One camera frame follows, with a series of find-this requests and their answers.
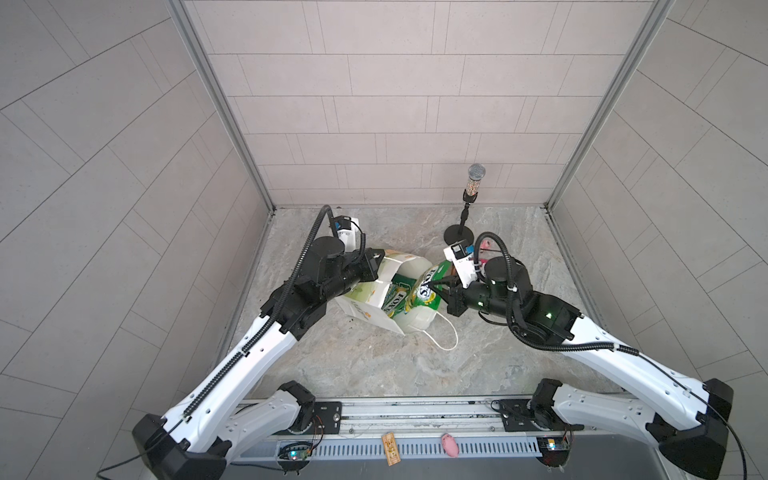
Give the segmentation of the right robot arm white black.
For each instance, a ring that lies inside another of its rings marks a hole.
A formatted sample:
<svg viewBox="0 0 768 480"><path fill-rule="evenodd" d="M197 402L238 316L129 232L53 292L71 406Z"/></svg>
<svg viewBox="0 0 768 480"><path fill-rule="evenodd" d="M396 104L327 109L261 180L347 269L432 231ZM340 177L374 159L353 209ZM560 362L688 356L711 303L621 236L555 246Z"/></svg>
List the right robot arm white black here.
<svg viewBox="0 0 768 480"><path fill-rule="evenodd" d="M449 314L494 315L524 345L577 360L629 394L615 398L543 379L529 402L540 428L594 426L656 447L695 477L720 476L734 397L723 381L701 381L649 358L573 305L534 290L527 268L514 258L492 258L469 278L428 278L421 288L446 301Z"/></svg>

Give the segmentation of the white paper bag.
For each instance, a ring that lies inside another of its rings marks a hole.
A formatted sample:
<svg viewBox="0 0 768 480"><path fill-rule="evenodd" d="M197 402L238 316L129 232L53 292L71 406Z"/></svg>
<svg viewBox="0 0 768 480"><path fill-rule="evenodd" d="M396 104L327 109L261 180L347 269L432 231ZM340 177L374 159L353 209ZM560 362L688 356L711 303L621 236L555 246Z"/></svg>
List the white paper bag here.
<svg viewBox="0 0 768 480"><path fill-rule="evenodd" d="M429 283L446 279L452 270L448 260L432 264L421 256L387 250L378 278L359 283L337 302L354 319L399 335L428 335L435 319L446 318L440 312L442 299Z"/></svg>

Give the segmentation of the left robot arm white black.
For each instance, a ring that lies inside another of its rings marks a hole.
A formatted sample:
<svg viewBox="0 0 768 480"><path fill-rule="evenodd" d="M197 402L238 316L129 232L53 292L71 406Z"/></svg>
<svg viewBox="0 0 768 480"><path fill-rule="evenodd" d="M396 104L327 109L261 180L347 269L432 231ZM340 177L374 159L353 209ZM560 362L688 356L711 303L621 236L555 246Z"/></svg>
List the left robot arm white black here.
<svg viewBox="0 0 768 480"><path fill-rule="evenodd" d="M158 479L218 479L243 452L283 431L307 429L314 396L290 381L268 399L238 406L267 370L326 313L328 303L373 282L382 249L347 252L333 236L304 246L289 279L263 305L243 339L192 393L163 415L148 414L132 436Z"/></svg>

